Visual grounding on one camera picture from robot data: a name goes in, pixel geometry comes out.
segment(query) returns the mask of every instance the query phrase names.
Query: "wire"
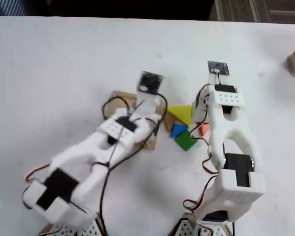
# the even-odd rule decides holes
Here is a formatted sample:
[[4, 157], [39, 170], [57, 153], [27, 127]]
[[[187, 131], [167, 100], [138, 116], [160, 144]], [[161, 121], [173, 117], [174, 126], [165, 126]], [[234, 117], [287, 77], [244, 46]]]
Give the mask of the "wire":
[[141, 151], [141, 150], [143, 149], [144, 145], [145, 145], [145, 144], [147, 143], [147, 141], [149, 140], [149, 138], [152, 136], [152, 134], [155, 132], [155, 130], [159, 128], [160, 124], [161, 124], [162, 121], [164, 120], [164, 117], [165, 117], [165, 114], [166, 114], [166, 112], [167, 112], [167, 108], [168, 108], [168, 102], [167, 102], [167, 99], [166, 99], [163, 95], [161, 95], [161, 94], [159, 94], [159, 93], [156, 93], [155, 95], [160, 96], [160, 97], [163, 98], [164, 101], [165, 101], [165, 112], [163, 113], [162, 118], [157, 122], [157, 126], [156, 126], [156, 127], [150, 132], [150, 134], [146, 137], [146, 139], [143, 140], [141, 146], [140, 146], [137, 150], [135, 150], [133, 153], [131, 153], [130, 155], [128, 155], [126, 158], [124, 158], [123, 160], [121, 160], [121, 161], [117, 162], [115, 165], [113, 165], [113, 166], [111, 167], [111, 171], [112, 171], [113, 169], [115, 169], [116, 167], [118, 167], [118, 166], [119, 166], [120, 164], [122, 164], [123, 162], [125, 162], [126, 160], [130, 159], [132, 156], [134, 156], [135, 154], [137, 154], [139, 151]]
[[112, 167], [109, 167], [108, 169], [108, 172], [106, 174], [106, 177], [105, 177], [105, 180], [104, 180], [104, 185], [103, 185], [103, 188], [102, 188], [102, 193], [101, 193], [101, 197], [100, 197], [100, 203], [99, 203], [99, 215], [100, 215], [100, 220], [101, 220], [101, 223], [102, 223], [102, 226], [103, 226], [103, 233], [104, 233], [104, 236], [107, 236], [108, 235], [108, 232], [107, 232], [107, 228], [106, 228], [106, 225], [105, 225], [105, 222], [104, 222], [104, 217], [103, 217], [103, 201], [104, 201], [104, 194], [105, 194], [105, 190], [106, 190], [106, 186], [107, 186], [107, 182], [108, 182], [108, 178], [110, 176], [110, 173], [111, 171], [113, 171], [116, 167], [118, 167], [119, 165], [121, 165], [123, 162], [125, 162], [126, 160], [129, 160], [131, 157], [133, 157], [135, 154], [137, 154], [139, 151], [141, 151], [144, 146], [146, 145], [147, 141], [149, 140], [149, 138], [152, 136], [153, 133], [155, 133], [155, 131], [159, 128], [161, 122], [164, 120], [165, 118], [165, 114], [167, 112], [167, 108], [168, 108], [168, 102], [167, 102], [167, 99], [159, 94], [159, 93], [155, 93], [155, 95], [158, 95], [160, 97], [162, 97], [165, 101], [165, 111], [161, 117], [161, 119], [157, 122], [157, 125], [154, 127], [154, 129], [152, 129], [152, 131], [150, 132], [150, 134], [142, 141], [141, 143], [141, 146], [135, 150], [133, 153], [131, 153], [130, 155], [128, 155], [127, 157], [125, 157], [124, 159], [120, 160], [119, 162], [117, 162], [115, 165], [113, 165]]
[[236, 231], [235, 231], [235, 221], [232, 223], [232, 226], [233, 226], [233, 236], [236, 236]]
[[[143, 102], [144, 102], [144, 100], [133, 109], [133, 112], [129, 115], [129, 119], [132, 116], [132, 114], [134, 114], [134, 112], [137, 110], [137, 108], [140, 107], [143, 104]], [[122, 127], [122, 129], [121, 129], [121, 131], [119, 133], [119, 136], [117, 138], [117, 142], [119, 141], [119, 139], [121, 137], [123, 129], [124, 129], [124, 126]], [[110, 155], [109, 161], [107, 163], [108, 172], [107, 172], [107, 174], [105, 176], [104, 185], [103, 185], [103, 188], [102, 188], [102, 192], [101, 192], [101, 196], [100, 196], [100, 202], [99, 202], [99, 216], [100, 216], [100, 220], [101, 220], [101, 223], [102, 223], [102, 226], [103, 226], [104, 236], [108, 235], [108, 232], [107, 232], [107, 228], [106, 228], [105, 221], [104, 221], [104, 216], [103, 216], [103, 201], [104, 201], [104, 195], [105, 195], [105, 190], [106, 190], [108, 178], [109, 178], [110, 172], [112, 171], [111, 168], [110, 168], [110, 162], [111, 162], [111, 160], [113, 158], [116, 147], [117, 147], [117, 144], [114, 146], [112, 154]]]
[[[203, 188], [203, 191], [202, 191], [201, 197], [200, 197], [200, 199], [199, 199], [198, 202], [196, 202], [195, 200], [191, 200], [191, 199], [185, 199], [185, 200], [183, 201], [183, 203], [182, 203], [183, 207], [186, 208], [187, 210], [192, 211], [192, 212], [193, 212], [194, 210], [198, 209], [198, 208], [201, 206], [202, 202], [203, 202], [203, 199], [204, 199], [205, 192], [206, 192], [206, 190], [207, 190], [207, 186], [208, 186], [208, 184], [209, 184], [210, 181], [211, 181], [212, 179], [214, 179], [215, 177], [217, 177], [217, 176], [212, 176], [211, 178], [208, 179], [208, 181], [207, 181], [205, 187]], [[185, 205], [186, 202], [193, 203], [195, 206], [193, 206], [193, 207], [186, 206], [186, 205]]]
[[128, 102], [127, 102], [124, 98], [122, 98], [122, 97], [120, 97], [120, 96], [115, 96], [115, 97], [111, 97], [111, 98], [110, 98], [107, 102], [105, 102], [104, 105], [102, 106], [102, 115], [103, 115], [103, 119], [107, 119], [107, 117], [105, 116], [105, 108], [106, 108], [107, 104], [110, 103], [111, 101], [115, 100], [115, 99], [120, 99], [120, 100], [122, 100], [122, 101], [125, 103], [125, 105], [127, 106], [127, 113], [128, 113], [128, 114], [130, 113], [130, 106], [129, 106]]
[[58, 230], [56, 230], [56, 231], [54, 231], [54, 232], [42, 233], [42, 234], [40, 234], [40, 235], [38, 235], [38, 236], [53, 235], [53, 234], [55, 234], [55, 233], [60, 232], [60, 231], [62, 230], [62, 228], [63, 228], [63, 224], [61, 225], [60, 229], [58, 229]]
[[31, 177], [35, 172], [40, 171], [40, 170], [43, 170], [43, 169], [49, 167], [49, 165], [50, 165], [50, 164], [46, 164], [46, 165], [44, 165], [44, 166], [38, 167], [38, 168], [32, 170], [31, 172], [29, 172], [29, 173], [26, 175], [26, 177], [25, 177], [25, 182], [26, 182], [26, 183], [32, 183], [36, 178], [29, 178], [29, 177]]
[[196, 130], [196, 129], [199, 129], [202, 125], [204, 125], [204, 124], [208, 124], [208, 123], [205, 123], [205, 120], [206, 120], [206, 118], [207, 118], [207, 112], [208, 112], [208, 107], [207, 107], [207, 105], [206, 105], [206, 113], [205, 113], [205, 117], [203, 118], [203, 120], [200, 122], [200, 123], [198, 123], [197, 125], [196, 125], [196, 127], [194, 127], [191, 131], [190, 131], [190, 138], [192, 139], [192, 140], [198, 140], [198, 139], [203, 139], [203, 138], [201, 138], [201, 137], [198, 137], [198, 138], [195, 138], [195, 137], [193, 137], [192, 136], [192, 133]]
[[152, 120], [152, 119], [150, 119], [150, 118], [146, 118], [146, 120], [151, 121], [152, 123], [155, 124], [155, 126], [157, 126], [157, 123], [156, 123], [154, 120]]
[[25, 202], [24, 202], [24, 199], [23, 199], [23, 196], [24, 196], [24, 193], [26, 192], [26, 190], [28, 190], [30, 186], [27, 186], [27, 188], [23, 191], [22, 195], [21, 195], [21, 198], [22, 198], [22, 203], [23, 205], [26, 207], [27, 210], [31, 210], [31, 207], [29, 205], [27, 205]]
[[211, 228], [209, 228], [209, 227], [207, 227], [207, 226], [204, 226], [204, 225], [202, 225], [202, 224], [199, 224], [199, 225], [200, 225], [202, 228], [204, 228], [204, 229], [210, 230], [210, 231], [211, 231], [210, 236], [213, 236], [213, 233], [214, 233], [213, 229], [211, 229]]
[[212, 153], [210, 153], [210, 156], [208, 157], [208, 159], [206, 159], [206, 160], [204, 160], [204, 161], [202, 162], [202, 167], [203, 167], [203, 169], [204, 169], [207, 173], [209, 173], [209, 174], [211, 174], [211, 175], [215, 175], [215, 174], [218, 174], [219, 172], [218, 172], [218, 171], [217, 171], [217, 172], [211, 171], [211, 170], [209, 170], [209, 169], [205, 166], [205, 163], [206, 163], [207, 161], [209, 161], [209, 160], [211, 159], [211, 157], [212, 157]]
[[218, 72], [216, 72], [217, 78], [218, 78], [218, 83], [221, 84], [221, 80], [220, 80], [220, 75]]

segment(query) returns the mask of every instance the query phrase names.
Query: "green block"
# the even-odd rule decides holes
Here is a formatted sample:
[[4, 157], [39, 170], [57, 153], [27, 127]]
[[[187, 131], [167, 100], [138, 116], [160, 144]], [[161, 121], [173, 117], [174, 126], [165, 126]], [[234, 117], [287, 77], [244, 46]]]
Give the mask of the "green block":
[[185, 130], [181, 134], [179, 134], [175, 138], [175, 141], [185, 151], [188, 151], [197, 142], [197, 140], [192, 140], [190, 138], [190, 133], [188, 130]]

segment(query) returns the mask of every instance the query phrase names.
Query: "gray carpet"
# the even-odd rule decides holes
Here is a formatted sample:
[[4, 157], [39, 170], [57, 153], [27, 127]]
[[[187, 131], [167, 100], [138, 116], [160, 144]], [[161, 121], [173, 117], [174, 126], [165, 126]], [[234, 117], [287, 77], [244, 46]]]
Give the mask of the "gray carpet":
[[215, 0], [210, 20], [295, 24], [295, 0]]

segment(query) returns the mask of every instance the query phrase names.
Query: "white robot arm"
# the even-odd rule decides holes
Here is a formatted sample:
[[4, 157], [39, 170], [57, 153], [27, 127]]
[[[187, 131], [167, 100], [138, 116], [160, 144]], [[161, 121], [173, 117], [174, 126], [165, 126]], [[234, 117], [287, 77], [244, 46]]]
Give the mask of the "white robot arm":
[[[146, 76], [149, 76], [147, 85], [144, 83]], [[124, 159], [135, 143], [151, 135], [154, 127], [150, 127], [146, 118], [156, 123], [161, 119], [155, 113], [160, 104], [159, 98], [155, 96], [162, 80], [160, 78], [144, 72], [138, 85], [137, 107], [134, 111], [129, 114], [125, 108], [116, 109], [115, 114], [84, 141], [52, 158], [45, 181], [34, 180], [23, 193], [24, 204], [38, 211], [52, 224], [65, 224], [77, 230], [87, 228], [97, 213], [85, 207], [95, 187], [103, 182], [109, 167]], [[157, 88], [151, 84], [153, 79], [157, 80]], [[154, 90], [146, 94], [147, 91], [139, 91], [142, 87]], [[91, 172], [86, 179], [78, 181], [63, 168], [68, 164], [89, 164]]]
[[[229, 75], [227, 65], [209, 61], [209, 86], [193, 103], [193, 119], [210, 124], [208, 155], [218, 174], [212, 187], [193, 209], [199, 223], [234, 222], [265, 192], [263, 164], [246, 117], [245, 103], [234, 86], [217, 83]], [[225, 153], [225, 140], [233, 140], [242, 153]]]

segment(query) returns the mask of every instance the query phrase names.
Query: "white table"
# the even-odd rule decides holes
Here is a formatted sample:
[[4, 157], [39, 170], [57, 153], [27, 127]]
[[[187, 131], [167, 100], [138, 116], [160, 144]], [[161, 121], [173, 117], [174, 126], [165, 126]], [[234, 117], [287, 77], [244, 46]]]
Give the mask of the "white table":
[[[135, 92], [146, 70], [167, 78], [160, 92], [170, 105], [191, 104], [208, 60], [228, 63], [230, 83], [244, 91], [265, 165], [266, 193], [237, 235], [295, 235], [295, 78], [285, 68], [294, 49], [295, 25], [0, 17], [0, 235], [46, 225], [21, 203], [23, 178], [91, 134], [113, 90]], [[110, 234], [166, 235], [183, 199], [201, 193], [205, 157], [203, 144], [184, 152], [162, 127], [154, 152], [111, 175]]]

